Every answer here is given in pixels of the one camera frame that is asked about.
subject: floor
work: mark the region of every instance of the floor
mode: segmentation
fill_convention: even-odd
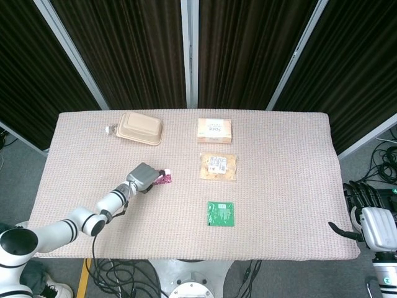
[[[344,182],[357,180],[367,171],[370,155],[379,143],[373,140],[341,160]],[[46,158],[21,141],[2,150],[4,165],[0,169],[0,221],[16,224],[29,219]],[[390,188],[371,183],[377,188]],[[373,254],[359,244],[360,256],[349,261],[264,261],[254,281],[253,297],[366,297],[364,278],[373,275]],[[79,259],[40,259],[54,280],[69,284],[77,293],[83,261]],[[226,277],[224,297],[237,293],[248,262],[234,262]],[[376,284],[374,297],[381,297]],[[90,281],[86,297],[114,297],[101,293]]]

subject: green snack package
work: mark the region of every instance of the green snack package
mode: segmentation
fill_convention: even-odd
[[[233,203],[208,202],[208,225],[234,227]]]

